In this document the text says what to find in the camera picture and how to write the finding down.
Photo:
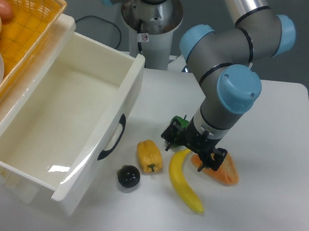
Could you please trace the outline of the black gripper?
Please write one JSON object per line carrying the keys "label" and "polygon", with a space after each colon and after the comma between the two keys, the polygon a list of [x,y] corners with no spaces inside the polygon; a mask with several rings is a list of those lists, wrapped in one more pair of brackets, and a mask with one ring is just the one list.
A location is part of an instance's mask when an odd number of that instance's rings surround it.
{"label": "black gripper", "polygon": [[202,130],[201,127],[199,129],[196,128],[193,120],[187,126],[187,121],[171,119],[161,134],[166,142],[165,151],[182,145],[184,135],[185,146],[197,153],[201,160],[198,172],[201,172],[203,168],[217,171],[224,162],[228,151],[224,148],[215,148],[218,139],[214,139],[213,134],[208,130]]}

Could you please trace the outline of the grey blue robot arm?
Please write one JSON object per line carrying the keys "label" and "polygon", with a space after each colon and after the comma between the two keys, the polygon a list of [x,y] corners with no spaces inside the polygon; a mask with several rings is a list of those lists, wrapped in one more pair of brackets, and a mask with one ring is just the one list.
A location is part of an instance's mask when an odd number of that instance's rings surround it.
{"label": "grey blue robot arm", "polygon": [[[262,83],[250,63],[290,50],[296,40],[294,23],[276,15],[267,0],[224,0],[235,28],[217,33],[196,25],[181,37],[179,46],[188,70],[205,95],[188,125],[173,118],[162,133],[169,147],[195,152],[200,168],[218,170],[227,151],[217,143],[251,109]],[[183,20],[179,0],[102,0],[121,5],[129,30],[129,52],[142,55],[147,68],[163,70],[169,62],[171,36]]]}

